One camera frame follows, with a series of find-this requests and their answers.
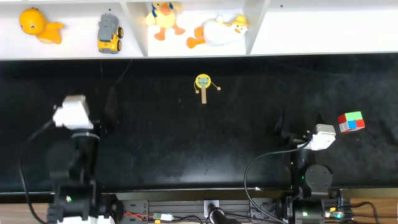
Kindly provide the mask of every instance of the duck's yellow hat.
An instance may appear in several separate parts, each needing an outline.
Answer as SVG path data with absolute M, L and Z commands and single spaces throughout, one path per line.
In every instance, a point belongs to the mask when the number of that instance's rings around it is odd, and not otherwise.
M 242 14 L 236 16 L 236 19 L 232 22 L 232 24 L 236 24 L 238 26 L 249 26 L 248 22 L 246 22 L 246 17 Z

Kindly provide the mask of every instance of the wooden handle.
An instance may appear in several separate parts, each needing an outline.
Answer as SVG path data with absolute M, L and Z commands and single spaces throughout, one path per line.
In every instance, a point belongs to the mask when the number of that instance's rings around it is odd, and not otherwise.
M 207 103 L 207 99 L 206 99 L 206 87 L 202 86 L 201 87 L 201 103 L 202 104 L 206 104 Z

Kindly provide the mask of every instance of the colorful cube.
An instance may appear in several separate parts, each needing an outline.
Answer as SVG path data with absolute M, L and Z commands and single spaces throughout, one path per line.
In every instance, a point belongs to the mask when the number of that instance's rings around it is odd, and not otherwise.
M 365 128 L 365 122 L 360 111 L 345 113 L 338 117 L 338 126 L 342 133 Z

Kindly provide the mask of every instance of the yellow and gray toy truck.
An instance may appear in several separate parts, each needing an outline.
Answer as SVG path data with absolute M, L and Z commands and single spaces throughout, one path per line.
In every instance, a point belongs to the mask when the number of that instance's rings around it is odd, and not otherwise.
M 111 14 L 103 14 L 98 23 L 98 50 L 105 54 L 117 54 L 122 49 L 124 32 L 119 19 Z

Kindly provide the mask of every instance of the black tabletop surface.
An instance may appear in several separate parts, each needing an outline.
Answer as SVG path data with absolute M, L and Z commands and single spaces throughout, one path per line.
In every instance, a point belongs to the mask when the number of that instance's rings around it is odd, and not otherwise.
M 19 152 L 65 96 L 84 94 L 100 119 L 109 93 L 130 60 L 0 62 L 0 192 L 20 192 Z M 221 87 L 201 104 L 193 82 L 201 73 Z M 398 55 L 307 55 L 133 60 L 115 86 L 120 124 L 100 142 L 101 190 L 202 189 L 243 186 L 256 156 L 278 151 L 272 131 L 282 108 L 292 132 L 315 127 L 318 114 L 336 141 L 317 152 L 334 187 L 398 184 Z M 361 111 L 365 129 L 340 134 L 337 117 Z M 51 129 L 24 154 L 31 191 L 51 190 L 47 151 L 69 132 Z M 290 187 L 288 154 L 258 161 L 251 187 Z

